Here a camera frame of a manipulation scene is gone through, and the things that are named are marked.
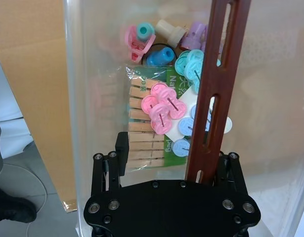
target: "blue plastic cylinder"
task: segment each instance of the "blue plastic cylinder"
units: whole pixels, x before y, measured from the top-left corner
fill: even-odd
[[[174,51],[169,47],[165,47],[158,52],[151,52],[146,59],[146,64],[148,66],[164,66],[170,63],[174,56]]]
[[[139,41],[146,42],[151,37],[151,35],[155,34],[155,29],[152,24],[148,22],[140,23],[136,27],[136,37]]]

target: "gray floor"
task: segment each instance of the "gray floor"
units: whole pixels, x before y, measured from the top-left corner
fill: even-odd
[[[29,169],[44,183],[47,201],[29,228],[29,237],[78,237],[75,226],[77,213],[66,213],[35,145],[24,153],[3,160]],[[37,208],[44,201],[44,189],[31,174],[18,167],[4,166],[0,188],[6,193],[31,200]],[[4,220],[0,222],[0,236],[26,237],[27,224]]]

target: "cardboard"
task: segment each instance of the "cardboard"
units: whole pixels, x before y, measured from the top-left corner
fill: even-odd
[[[63,1],[0,1],[0,63],[65,210],[76,210]]]

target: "black metal bracket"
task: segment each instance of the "black metal bracket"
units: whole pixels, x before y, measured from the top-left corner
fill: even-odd
[[[127,142],[127,134],[121,136],[119,145]],[[124,147],[93,157],[91,197],[84,210],[93,237],[248,237],[247,229],[261,219],[236,153],[220,153],[212,187],[153,180],[122,188],[128,143]]]

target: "green label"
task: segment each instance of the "green label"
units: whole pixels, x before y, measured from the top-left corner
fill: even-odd
[[[180,76],[173,67],[167,69],[166,84],[176,91],[178,98],[190,87],[185,77]],[[178,157],[173,153],[172,140],[164,135],[164,166],[183,165],[186,160],[187,157]]]

